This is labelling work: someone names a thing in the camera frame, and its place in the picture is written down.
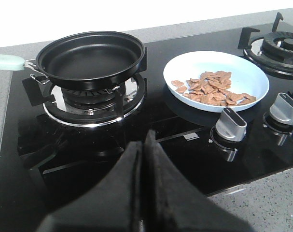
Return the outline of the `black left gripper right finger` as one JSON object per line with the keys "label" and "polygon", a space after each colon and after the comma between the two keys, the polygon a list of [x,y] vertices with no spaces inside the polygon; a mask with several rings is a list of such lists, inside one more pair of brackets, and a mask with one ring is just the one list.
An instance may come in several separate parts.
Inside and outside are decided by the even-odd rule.
{"label": "black left gripper right finger", "polygon": [[143,148],[149,232],[252,232],[246,221],[223,210],[198,191],[170,161],[155,132]]}

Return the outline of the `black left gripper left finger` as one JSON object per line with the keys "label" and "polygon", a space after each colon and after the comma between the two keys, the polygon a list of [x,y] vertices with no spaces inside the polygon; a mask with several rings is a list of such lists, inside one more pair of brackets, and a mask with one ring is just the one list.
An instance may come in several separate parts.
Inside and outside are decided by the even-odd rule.
{"label": "black left gripper left finger", "polygon": [[142,143],[130,142],[87,193],[48,214],[39,232],[138,232]]}

